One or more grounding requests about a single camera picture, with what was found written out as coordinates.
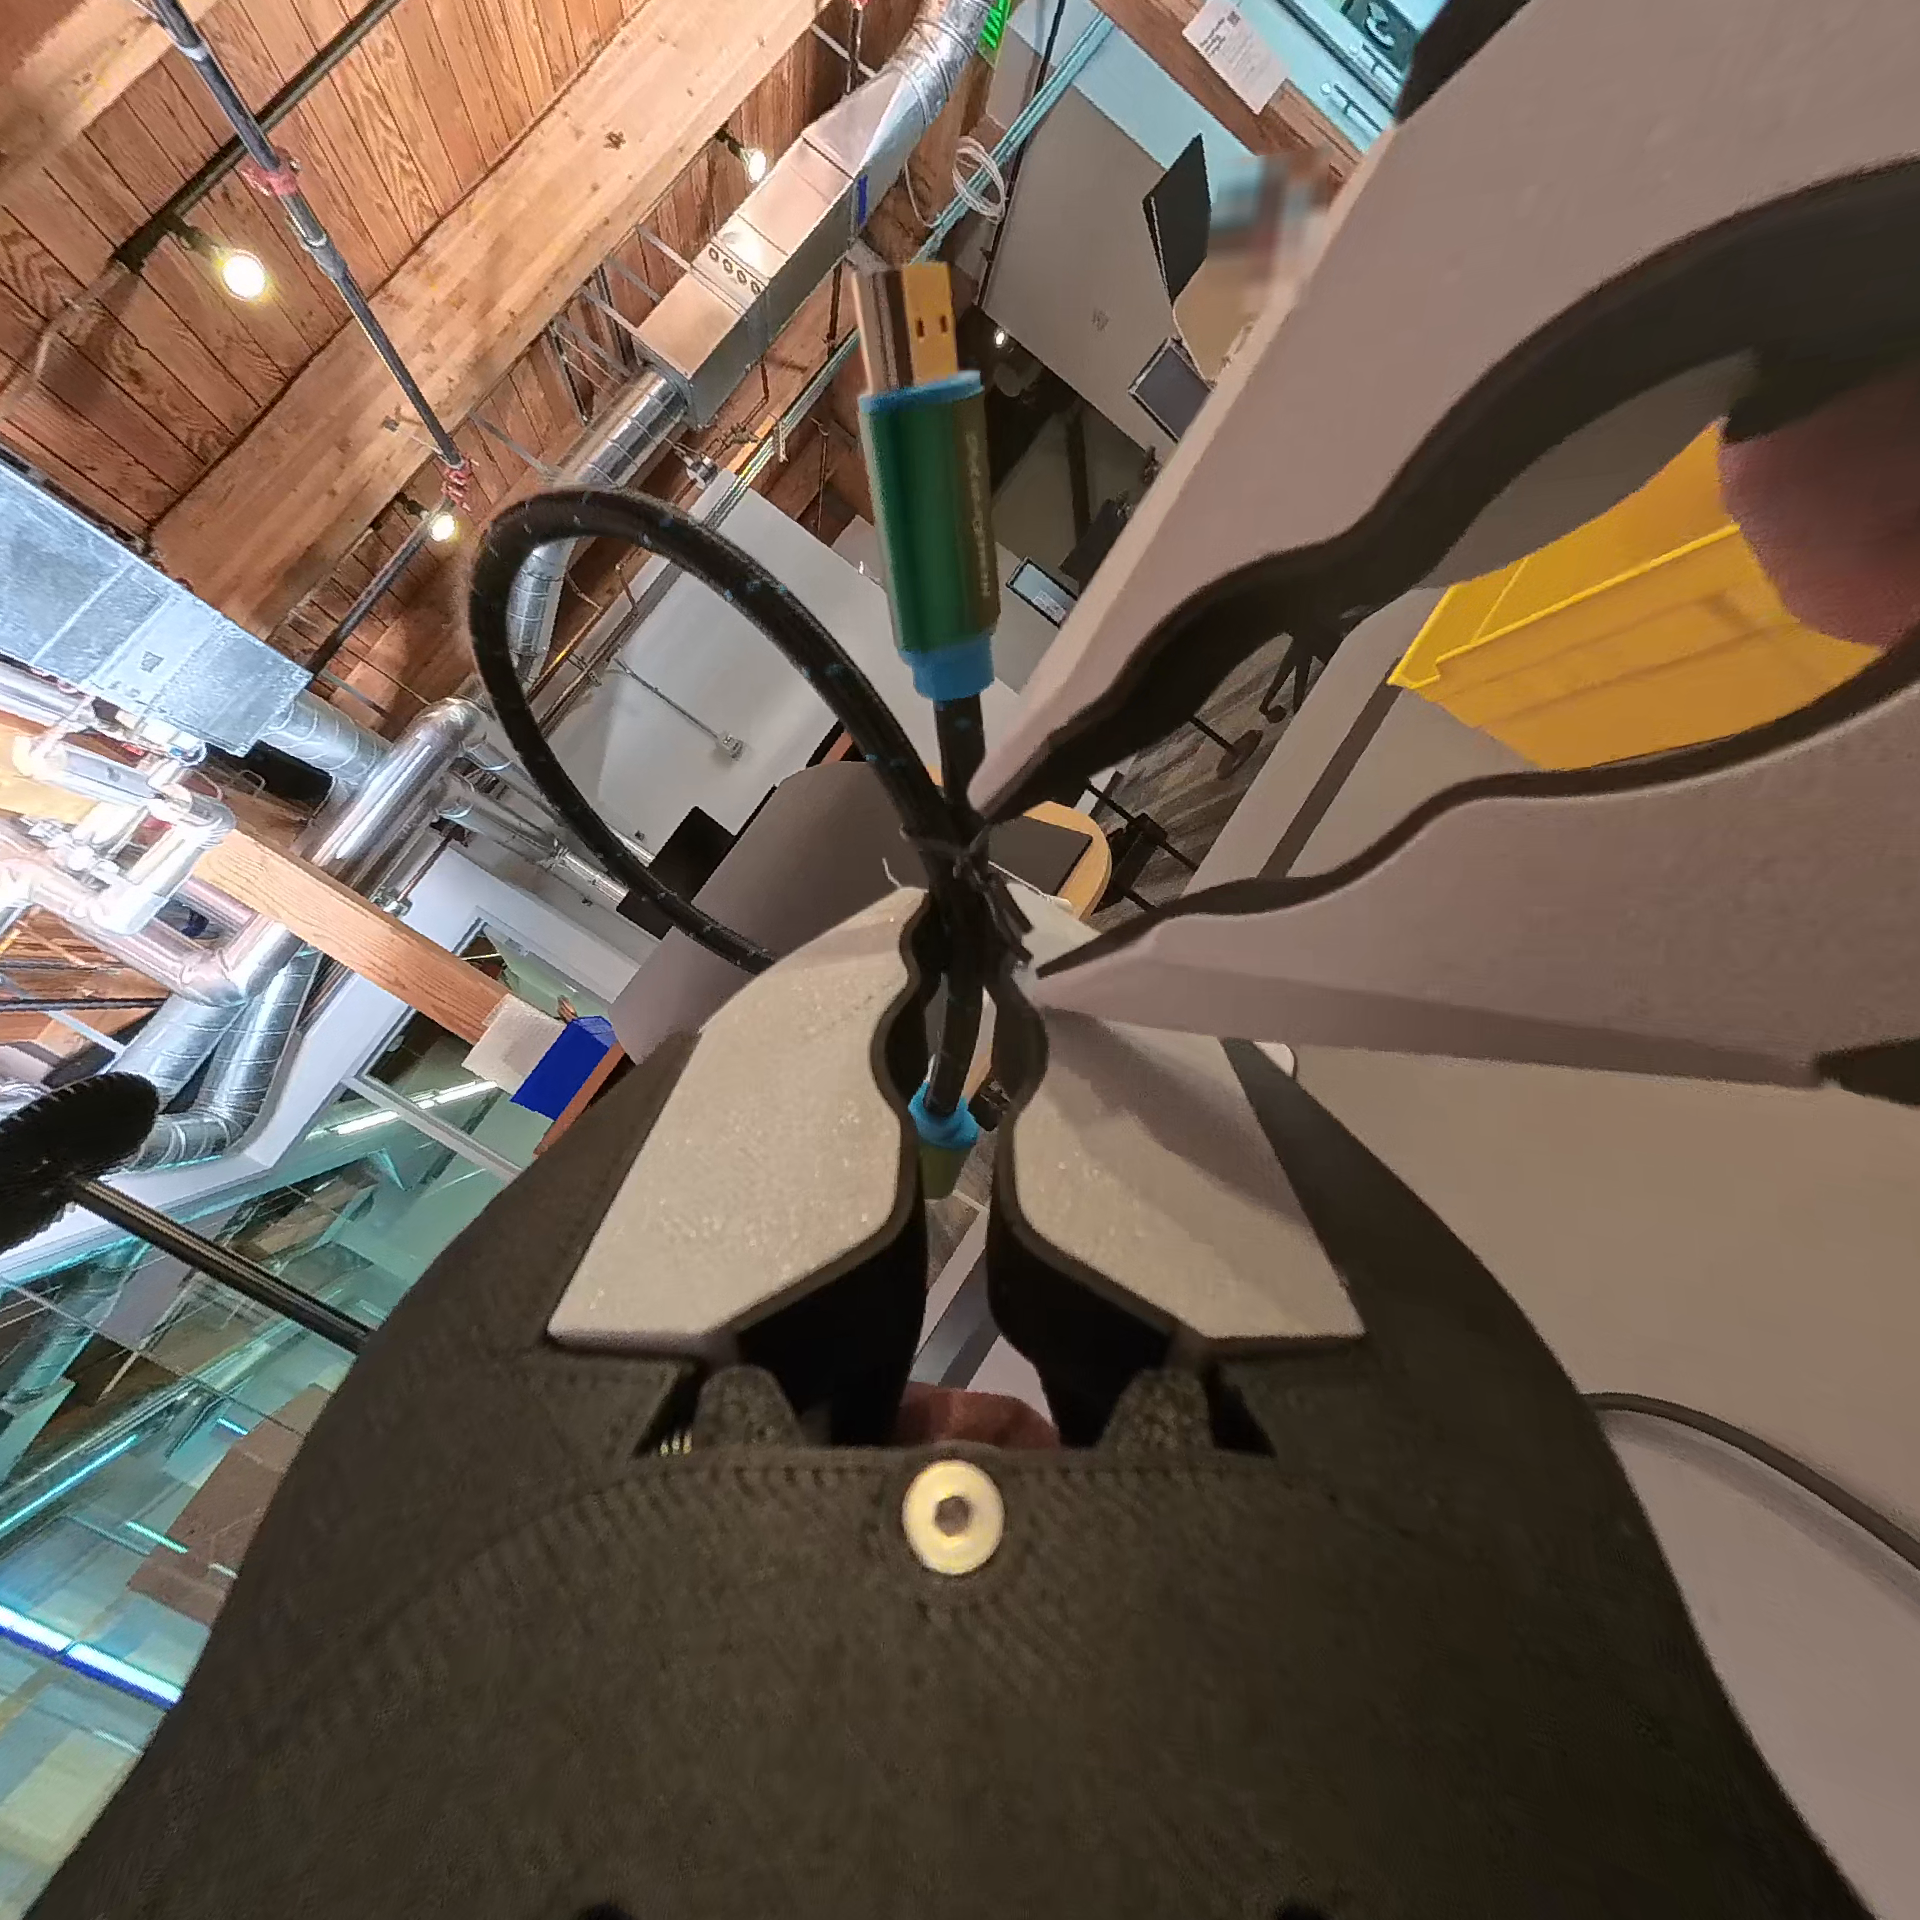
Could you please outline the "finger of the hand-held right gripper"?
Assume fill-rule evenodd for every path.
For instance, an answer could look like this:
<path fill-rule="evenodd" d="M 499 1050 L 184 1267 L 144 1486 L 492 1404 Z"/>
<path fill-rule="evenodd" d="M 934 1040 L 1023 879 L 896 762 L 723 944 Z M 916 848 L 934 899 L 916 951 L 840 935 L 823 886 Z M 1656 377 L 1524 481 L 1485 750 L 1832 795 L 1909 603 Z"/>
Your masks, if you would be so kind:
<path fill-rule="evenodd" d="M 1779 723 L 1452 786 L 1349 862 L 1039 970 L 1049 1010 L 1219 1040 L 1820 1089 L 1918 1039 L 1916 635 Z"/>
<path fill-rule="evenodd" d="M 1715 419 L 1916 355 L 1916 4 L 1446 4 L 1029 682 L 971 801 L 1064 798 L 1271 640 L 1601 513 Z"/>

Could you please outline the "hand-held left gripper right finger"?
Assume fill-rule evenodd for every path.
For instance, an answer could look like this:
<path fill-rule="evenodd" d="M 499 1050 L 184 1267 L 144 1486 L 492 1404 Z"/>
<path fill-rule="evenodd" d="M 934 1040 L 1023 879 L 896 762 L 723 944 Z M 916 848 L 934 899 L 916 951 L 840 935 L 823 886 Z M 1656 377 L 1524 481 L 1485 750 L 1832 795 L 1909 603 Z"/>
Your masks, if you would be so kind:
<path fill-rule="evenodd" d="M 1347 1346 L 1359 1314 L 1219 1040 L 1043 1010 L 1039 968 L 1089 944 L 1062 904 L 1025 921 L 992 1072 L 989 1297 L 1039 1377 L 1132 1377 Z"/>

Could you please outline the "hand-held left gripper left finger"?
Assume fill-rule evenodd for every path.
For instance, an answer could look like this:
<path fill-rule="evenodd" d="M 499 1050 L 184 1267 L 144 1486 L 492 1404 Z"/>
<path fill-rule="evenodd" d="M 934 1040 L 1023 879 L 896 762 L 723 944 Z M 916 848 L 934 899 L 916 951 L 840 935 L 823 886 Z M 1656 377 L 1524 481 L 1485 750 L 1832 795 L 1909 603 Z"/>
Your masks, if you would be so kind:
<path fill-rule="evenodd" d="M 897 1236 L 921 1145 L 887 1043 L 921 1014 L 928 906 L 891 891 L 703 1024 L 551 1313 L 558 1345 L 723 1361 Z"/>

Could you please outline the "yellow plastic bin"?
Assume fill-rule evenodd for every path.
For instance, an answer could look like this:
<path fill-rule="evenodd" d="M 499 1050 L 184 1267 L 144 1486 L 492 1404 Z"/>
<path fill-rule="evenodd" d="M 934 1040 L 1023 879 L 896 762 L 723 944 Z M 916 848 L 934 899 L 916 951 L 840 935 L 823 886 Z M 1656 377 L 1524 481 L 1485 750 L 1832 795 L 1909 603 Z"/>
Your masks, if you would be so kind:
<path fill-rule="evenodd" d="M 1389 682 L 1542 771 L 1740 737 L 1873 652 L 1795 619 L 1720 506 L 1712 426 L 1569 536 L 1446 590 Z"/>

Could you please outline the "blue bin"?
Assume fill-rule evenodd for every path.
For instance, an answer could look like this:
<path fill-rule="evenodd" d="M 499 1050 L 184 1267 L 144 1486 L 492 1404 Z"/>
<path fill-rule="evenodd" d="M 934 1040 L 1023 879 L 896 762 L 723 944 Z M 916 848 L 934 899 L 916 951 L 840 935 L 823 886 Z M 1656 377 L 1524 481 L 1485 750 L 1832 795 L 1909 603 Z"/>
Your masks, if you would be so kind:
<path fill-rule="evenodd" d="M 603 1016 L 575 1016 L 521 1076 L 511 1105 L 543 1120 L 558 1120 L 593 1083 L 593 1076 L 612 1065 L 614 1057 L 612 1023 Z"/>

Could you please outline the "black monitor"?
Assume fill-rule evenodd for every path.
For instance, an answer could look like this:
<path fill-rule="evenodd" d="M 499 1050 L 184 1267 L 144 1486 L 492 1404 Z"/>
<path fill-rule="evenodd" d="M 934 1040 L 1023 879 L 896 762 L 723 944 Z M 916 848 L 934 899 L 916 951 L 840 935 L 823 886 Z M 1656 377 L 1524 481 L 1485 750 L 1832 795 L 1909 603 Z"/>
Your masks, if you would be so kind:
<path fill-rule="evenodd" d="M 1193 135 L 1143 195 L 1143 219 L 1168 302 L 1193 283 L 1208 258 L 1212 195 L 1207 147 Z"/>

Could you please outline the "small grey monitor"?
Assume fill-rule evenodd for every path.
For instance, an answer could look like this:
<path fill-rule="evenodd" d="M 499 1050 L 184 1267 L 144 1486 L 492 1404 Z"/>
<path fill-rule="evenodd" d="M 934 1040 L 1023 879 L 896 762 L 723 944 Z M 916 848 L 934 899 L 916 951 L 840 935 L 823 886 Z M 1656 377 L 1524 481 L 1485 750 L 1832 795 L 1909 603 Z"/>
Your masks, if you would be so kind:
<path fill-rule="evenodd" d="M 1129 387 L 1129 399 L 1158 434 L 1176 442 L 1212 399 L 1212 380 L 1193 363 L 1184 340 L 1165 339 Z"/>

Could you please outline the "small black screen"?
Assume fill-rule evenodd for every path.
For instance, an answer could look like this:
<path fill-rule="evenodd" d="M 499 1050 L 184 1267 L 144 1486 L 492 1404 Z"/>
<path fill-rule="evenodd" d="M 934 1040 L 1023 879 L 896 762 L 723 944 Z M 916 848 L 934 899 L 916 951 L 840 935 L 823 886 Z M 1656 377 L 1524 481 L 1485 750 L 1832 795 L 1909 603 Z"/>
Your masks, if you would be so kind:
<path fill-rule="evenodd" d="M 691 904 L 705 887 L 734 844 L 734 831 L 725 828 L 703 807 L 688 807 L 654 854 L 646 872 L 665 891 Z"/>

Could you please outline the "silver ceiling pipes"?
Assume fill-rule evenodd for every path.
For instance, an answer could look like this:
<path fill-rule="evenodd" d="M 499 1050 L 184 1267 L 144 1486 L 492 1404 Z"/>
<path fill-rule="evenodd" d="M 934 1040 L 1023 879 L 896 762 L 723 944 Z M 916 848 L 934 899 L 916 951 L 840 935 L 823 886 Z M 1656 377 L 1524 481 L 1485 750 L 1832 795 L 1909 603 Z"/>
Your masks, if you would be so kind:
<path fill-rule="evenodd" d="M 48 804 L 25 803 L 43 832 L 5 835 L 5 921 L 48 911 L 168 991 L 127 1046 L 124 1071 L 144 1076 L 163 1110 L 199 1072 L 204 1087 L 189 1110 L 159 1113 L 132 1169 L 220 1162 L 253 1134 L 276 1091 L 319 966 L 319 943 L 295 927 L 295 886 L 269 879 L 262 904 L 251 904 L 240 881 L 213 875 L 213 857 L 240 855 L 243 832 L 187 779 L 205 753 L 223 750 L 6 658 L 5 712 L 41 720 L 38 734 L 6 747 L 28 779 L 113 816 L 108 838 L 84 840 L 78 826 L 57 832 Z M 429 820 L 465 798 L 453 778 L 461 762 L 531 793 L 533 782 L 489 738 L 487 723 L 481 706 L 444 700 L 397 740 L 383 740 L 304 687 L 251 747 L 326 782 L 292 860 L 358 896 Z"/>

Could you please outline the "rectangular metal duct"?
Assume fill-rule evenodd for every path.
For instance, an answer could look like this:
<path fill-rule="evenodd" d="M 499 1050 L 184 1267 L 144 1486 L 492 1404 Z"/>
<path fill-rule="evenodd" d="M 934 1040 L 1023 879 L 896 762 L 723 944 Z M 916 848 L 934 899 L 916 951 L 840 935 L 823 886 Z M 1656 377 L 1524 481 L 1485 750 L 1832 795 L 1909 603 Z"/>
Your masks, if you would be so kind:
<path fill-rule="evenodd" d="M 987 2 L 926 4 L 887 65 L 816 120 L 640 324 L 705 426 L 832 275 L 976 60 Z"/>
<path fill-rule="evenodd" d="M 233 755 L 280 723 L 307 687 L 296 664 L 8 467 L 1 655 Z"/>

